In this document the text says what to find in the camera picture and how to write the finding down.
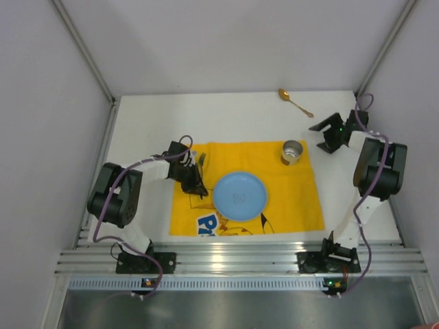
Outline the metal cup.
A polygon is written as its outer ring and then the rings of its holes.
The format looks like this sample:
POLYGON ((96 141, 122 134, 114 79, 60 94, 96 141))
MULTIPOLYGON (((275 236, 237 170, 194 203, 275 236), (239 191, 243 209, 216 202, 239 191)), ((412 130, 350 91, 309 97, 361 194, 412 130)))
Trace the metal cup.
POLYGON ((296 164, 303 153, 303 145, 296 140, 285 141, 282 146, 281 161, 284 165, 296 164))

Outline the blue plastic plate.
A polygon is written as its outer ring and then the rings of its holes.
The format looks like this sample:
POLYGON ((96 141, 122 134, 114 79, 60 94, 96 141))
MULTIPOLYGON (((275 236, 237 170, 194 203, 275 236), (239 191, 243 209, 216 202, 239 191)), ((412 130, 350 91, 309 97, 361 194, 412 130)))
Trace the blue plastic plate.
POLYGON ((258 217, 268 203, 268 192, 255 175, 236 171, 220 178, 213 188, 213 204, 221 216, 247 222, 258 217))

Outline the gold spoon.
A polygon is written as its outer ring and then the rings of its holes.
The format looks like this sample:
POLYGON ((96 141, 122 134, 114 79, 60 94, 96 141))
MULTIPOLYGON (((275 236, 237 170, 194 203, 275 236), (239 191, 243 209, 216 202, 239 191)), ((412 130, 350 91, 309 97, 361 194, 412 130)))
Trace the gold spoon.
POLYGON ((278 96, 280 97, 280 99, 282 99, 283 101, 286 101, 286 102, 289 102, 289 103, 293 104, 295 107, 297 107, 297 109, 299 109, 307 117, 314 118, 314 114, 312 112, 306 110, 304 107, 300 106, 295 101, 293 101, 292 98, 290 97, 289 93, 286 90, 284 90, 282 88, 279 88, 277 93, 278 93, 278 96))

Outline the yellow placemat cloth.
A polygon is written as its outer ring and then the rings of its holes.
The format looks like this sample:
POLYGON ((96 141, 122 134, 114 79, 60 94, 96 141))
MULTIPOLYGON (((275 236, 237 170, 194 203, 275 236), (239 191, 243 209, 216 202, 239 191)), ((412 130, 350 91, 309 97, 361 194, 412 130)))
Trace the yellow placemat cloth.
POLYGON ((169 233, 172 236, 257 236, 318 231, 324 219, 307 149, 299 161, 281 161, 283 142, 207 143, 193 146, 196 158, 206 153, 202 180, 209 196, 202 199, 174 185, 169 233), (257 176, 268 192, 264 211, 237 222, 221 216, 213 204, 213 188, 226 174, 245 171, 257 176))

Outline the blue fork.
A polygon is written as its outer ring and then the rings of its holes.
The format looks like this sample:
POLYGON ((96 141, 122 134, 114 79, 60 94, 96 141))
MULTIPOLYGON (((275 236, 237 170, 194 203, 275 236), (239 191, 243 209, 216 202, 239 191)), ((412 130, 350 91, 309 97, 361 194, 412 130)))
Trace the blue fork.
POLYGON ((204 162, 206 160, 206 153, 201 153, 198 159, 198 168, 200 171, 203 171, 204 162))

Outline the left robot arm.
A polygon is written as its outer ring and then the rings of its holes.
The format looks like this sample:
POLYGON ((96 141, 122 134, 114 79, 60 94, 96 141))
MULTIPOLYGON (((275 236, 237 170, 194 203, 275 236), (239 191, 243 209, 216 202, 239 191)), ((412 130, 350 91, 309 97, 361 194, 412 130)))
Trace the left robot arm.
POLYGON ((209 192, 202 182, 193 141, 172 141, 167 150, 126 167, 103 164, 88 197, 86 209, 94 216, 88 241, 115 242, 135 256, 152 253, 152 240, 141 228, 137 215, 141 189, 157 180, 173 180, 184 194, 204 199, 209 192))

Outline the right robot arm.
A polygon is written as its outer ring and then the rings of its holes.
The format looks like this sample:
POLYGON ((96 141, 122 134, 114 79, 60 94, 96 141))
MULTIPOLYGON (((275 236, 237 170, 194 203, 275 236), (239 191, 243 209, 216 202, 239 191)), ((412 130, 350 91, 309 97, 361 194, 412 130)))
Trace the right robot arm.
POLYGON ((392 143, 387 137, 368 129, 366 110, 351 110, 347 120, 338 112, 309 128, 323 132, 318 147, 328 154, 342 145, 355 150, 359 158, 353 173, 355 188, 352 204, 342 222, 322 241, 318 259, 341 266, 357 262, 359 239, 373 212, 402 187, 407 146, 392 143))

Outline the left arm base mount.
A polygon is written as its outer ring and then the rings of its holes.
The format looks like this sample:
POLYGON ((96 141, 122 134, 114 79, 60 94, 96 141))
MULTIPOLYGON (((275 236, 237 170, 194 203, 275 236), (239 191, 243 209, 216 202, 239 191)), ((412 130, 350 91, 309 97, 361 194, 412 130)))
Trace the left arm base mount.
MULTIPOLYGON (((162 267, 164 274, 173 274, 176 268, 176 253, 156 252, 154 259, 162 267)), ((158 274, 158 267, 150 260, 142 256, 135 256, 127 252, 118 255, 117 274, 158 274)))

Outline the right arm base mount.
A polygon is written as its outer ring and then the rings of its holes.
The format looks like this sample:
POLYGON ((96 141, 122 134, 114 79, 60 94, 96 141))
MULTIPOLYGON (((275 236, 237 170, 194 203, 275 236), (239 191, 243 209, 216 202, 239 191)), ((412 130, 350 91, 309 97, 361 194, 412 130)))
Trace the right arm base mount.
POLYGON ((296 254, 300 273, 360 273, 358 258, 348 258, 337 254, 325 256, 321 252, 298 252, 296 254))

